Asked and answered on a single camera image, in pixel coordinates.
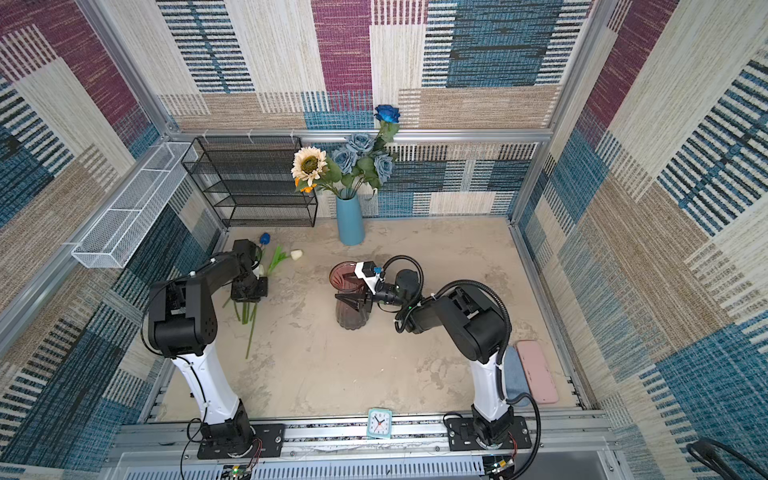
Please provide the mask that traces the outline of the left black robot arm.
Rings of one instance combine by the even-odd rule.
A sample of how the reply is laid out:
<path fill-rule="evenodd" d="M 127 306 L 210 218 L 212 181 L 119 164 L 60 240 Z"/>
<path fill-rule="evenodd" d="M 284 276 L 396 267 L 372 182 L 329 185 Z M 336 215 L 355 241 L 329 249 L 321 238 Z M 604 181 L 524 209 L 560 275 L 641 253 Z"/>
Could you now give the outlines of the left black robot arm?
<path fill-rule="evenodd" d="M 259 245 L 240 239 L 197 270 L 150 287 L 145 339 L 150 350 L 171 360 L 188 383 L 199 416 L 189 422 L 187 437 L 199 445 L 199 459 L 254 458 L 263 451 L 263 441 L 219 362 L 212 298 L 229 286 L 232 302 L 259 301 L 264 279 L 255 270 L 261 259 Z"/>

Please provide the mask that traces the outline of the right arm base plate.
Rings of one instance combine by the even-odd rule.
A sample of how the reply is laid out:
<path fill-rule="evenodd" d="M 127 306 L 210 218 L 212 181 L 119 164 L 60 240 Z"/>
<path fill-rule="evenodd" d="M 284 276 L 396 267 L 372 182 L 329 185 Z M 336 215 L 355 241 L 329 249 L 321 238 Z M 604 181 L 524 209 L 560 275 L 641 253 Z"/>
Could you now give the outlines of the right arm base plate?
<path fill-rule="evenodd" d="M 521 416 L 506 416 L 494 422 L 481 417 L 464 418 L 446 415 L 443 425 L 451 451 L 515 450 L 533 446 L 531 430 Z"/>

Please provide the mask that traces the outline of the cream sunflower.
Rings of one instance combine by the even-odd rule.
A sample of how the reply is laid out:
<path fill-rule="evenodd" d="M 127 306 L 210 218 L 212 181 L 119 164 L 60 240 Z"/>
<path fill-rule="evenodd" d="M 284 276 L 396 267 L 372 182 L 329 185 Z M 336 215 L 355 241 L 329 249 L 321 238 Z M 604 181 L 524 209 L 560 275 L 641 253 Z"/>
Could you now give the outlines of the cream sunflower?
<path fill-rule="evenodd" d="M 300 148 L 295 154 L 291 174 L 294 178 L 308 180 L 317 185 L 326 170 L 327 154 L 316 147 Z"/>

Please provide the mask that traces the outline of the pale blue rose bouquet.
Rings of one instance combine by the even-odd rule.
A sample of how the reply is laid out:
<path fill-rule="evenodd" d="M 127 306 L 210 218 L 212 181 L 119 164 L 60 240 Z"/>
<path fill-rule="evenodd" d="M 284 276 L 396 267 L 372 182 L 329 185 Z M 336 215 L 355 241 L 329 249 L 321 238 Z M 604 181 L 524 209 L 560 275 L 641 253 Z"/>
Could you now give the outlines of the pale blue rose bouquet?
<path fill-rule="evenodd" d="M 352 134 L 328 155 L 322 186 L 341 200 L 353 199 L 363 186 L 377 192 L 393 176 L 397 159 L 380 135 Z"/>

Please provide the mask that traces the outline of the orange marigold flower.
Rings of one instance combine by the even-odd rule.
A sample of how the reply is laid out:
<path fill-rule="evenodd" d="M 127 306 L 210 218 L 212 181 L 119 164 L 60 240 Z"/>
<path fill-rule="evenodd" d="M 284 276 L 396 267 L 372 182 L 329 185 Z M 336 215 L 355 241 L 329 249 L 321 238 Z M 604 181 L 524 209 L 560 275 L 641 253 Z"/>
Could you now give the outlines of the orange marigold flower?
<path fill-rule="evenodd" d="M 297 192 L 311 193 L 315 189 L 316 185 L 308 180 L 295 178 L 295 187 Z"/>

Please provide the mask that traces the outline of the tulip bunch with green leaves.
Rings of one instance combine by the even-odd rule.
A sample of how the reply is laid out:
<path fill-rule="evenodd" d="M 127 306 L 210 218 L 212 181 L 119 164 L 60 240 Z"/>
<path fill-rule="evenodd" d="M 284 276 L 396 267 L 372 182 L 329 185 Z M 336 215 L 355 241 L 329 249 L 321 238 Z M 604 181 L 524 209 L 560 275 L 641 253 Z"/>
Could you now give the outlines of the tulip bunch with green leaves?
<path fill-rule="evenodd" d="M 298 261 L 304 255 L 301 249 L 288 251 L 277 245 L 271 260 L 266 262 L 264 253 L 270 241 L 270 234 L 263 233 L 255 245 L 250 248 L 250 251 L 254 254 L 251 276 L 241 277 L 239 280 L 236 280 L 232 289 L 234 296 L 225 302 L 225 306 L 231 305 L 233 307 L 236 319 L 242 325 L 248 325 L 250 328 L 245 352 L 246 360 L 251 356 L 259 302 L 268 296 L 269 275 L 274 273 L 281 263 L 288 259 Z"/>

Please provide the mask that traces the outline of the teal ceramic vase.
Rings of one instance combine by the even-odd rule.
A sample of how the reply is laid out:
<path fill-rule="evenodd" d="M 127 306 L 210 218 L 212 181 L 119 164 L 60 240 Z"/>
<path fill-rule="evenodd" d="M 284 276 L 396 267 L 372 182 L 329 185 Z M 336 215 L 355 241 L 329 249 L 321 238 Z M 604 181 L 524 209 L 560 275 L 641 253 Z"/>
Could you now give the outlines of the teal ceramic vase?
<path fill-rule="evenodd" d="M 357 196 L 336 200 L 336 220 L 339 239 L 344 245 L 355 246 L 364 241 L 363 215 Z"/>

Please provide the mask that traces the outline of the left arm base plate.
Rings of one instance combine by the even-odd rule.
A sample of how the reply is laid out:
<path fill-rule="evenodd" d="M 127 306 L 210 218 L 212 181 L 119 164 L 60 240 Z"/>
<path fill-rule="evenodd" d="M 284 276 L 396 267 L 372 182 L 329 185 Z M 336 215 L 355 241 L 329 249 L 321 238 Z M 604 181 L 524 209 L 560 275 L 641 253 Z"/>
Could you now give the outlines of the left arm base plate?
<path fill-rule="evenodd" d="M 281 455 L 285 425 L 251 424 L 245 442 L 239 440 L 203 440 L 198 448 L 198 460 L 277 458 Z"/>

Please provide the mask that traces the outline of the red ribbed glass vase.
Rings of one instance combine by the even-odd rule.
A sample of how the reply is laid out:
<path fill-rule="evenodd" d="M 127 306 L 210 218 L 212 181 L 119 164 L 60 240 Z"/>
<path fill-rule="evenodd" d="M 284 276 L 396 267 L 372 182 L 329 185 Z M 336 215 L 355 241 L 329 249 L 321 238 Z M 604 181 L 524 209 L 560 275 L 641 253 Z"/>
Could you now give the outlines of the red ribbed glass vase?
<path fill-rule="evenodd" d="M 335 265 L 329 274 L 329 282 L 336 290 L 336 319 L 346 330 L 365 326 L 370 318 L 373 301 L 365 281 L 355 273 L 356 263 L 345 261 Z"/>

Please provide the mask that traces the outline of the bright blue rose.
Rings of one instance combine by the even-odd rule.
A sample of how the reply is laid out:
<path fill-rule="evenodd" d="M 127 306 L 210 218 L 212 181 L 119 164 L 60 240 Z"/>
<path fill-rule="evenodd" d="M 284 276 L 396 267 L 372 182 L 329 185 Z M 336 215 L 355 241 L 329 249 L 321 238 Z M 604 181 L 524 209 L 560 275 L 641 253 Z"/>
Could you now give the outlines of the bright blue rose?
<path fill-rule="evenodd" d="M 375 119 L 379 122 L 378 137 L 385 143 L 392 143 L 400 130 L 400 111 L 392 105 L 375 107 Z"/>

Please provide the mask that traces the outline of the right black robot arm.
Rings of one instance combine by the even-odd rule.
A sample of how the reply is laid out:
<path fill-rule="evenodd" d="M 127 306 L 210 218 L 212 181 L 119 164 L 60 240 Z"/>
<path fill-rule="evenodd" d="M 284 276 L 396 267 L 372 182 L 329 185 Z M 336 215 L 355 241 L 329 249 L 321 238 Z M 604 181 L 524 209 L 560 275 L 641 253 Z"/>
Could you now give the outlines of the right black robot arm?
<path fill-rule="evenodd" d="M 474 388 L 469 428 L 477 445 L 485 449 L 512 443 L 531 448 L 530 439 L 512 436 L 513 405 L 530 394 L 507 396 L 505 353 L 512 322 L 501 297 L 479 281 L 460 279 L 438 292 L 424 292 L 421 265 L 407 255 L 396 255 L 379 267 L 373 261 L 347 261 L 335 265 L 329 282 L 340 305 L 366 320 L 375 304 L 394 306 L 398 333 L 421 334 L 442 327 L 455 347 L 469 361 Z"/>

